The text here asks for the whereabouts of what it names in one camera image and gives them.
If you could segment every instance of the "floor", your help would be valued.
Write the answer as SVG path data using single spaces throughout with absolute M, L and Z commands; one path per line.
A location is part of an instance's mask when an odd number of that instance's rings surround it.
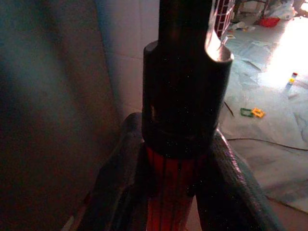
M 308 18 L 274 28 L 234 31 L 234 54 L 220 128 L 227 139 L 254 138 L 308 149 Z M 292 73 L 298 76 L 288 84 Z M 260 108 L 263 118 L 240 115 Z M 259 141 L 230 141 L 249 163 L 266 194 L 308 213 L 308 152 Z

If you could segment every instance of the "white tiled wall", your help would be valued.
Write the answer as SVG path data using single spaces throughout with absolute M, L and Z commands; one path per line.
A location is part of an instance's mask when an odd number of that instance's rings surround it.
M 143 48 L 158 38 L 159 0 L 96 0 L 107 66 L 122 119 L 142 109 Z

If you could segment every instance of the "tiled floor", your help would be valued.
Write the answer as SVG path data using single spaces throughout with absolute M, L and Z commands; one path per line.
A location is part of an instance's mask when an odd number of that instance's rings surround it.
M 308 18 L 274 28 L 235 31 L 227 47 L 235 59 L 220 126 L 227 139 L 255 138 L 308 149 Z M 298 76 L 293 85 L 288 81 Z M 240 115 L 258 107 L 260 118 Z M 269 197 L 308 212 L 308 152 L 259 141 L 230 141 L 248 161 Z

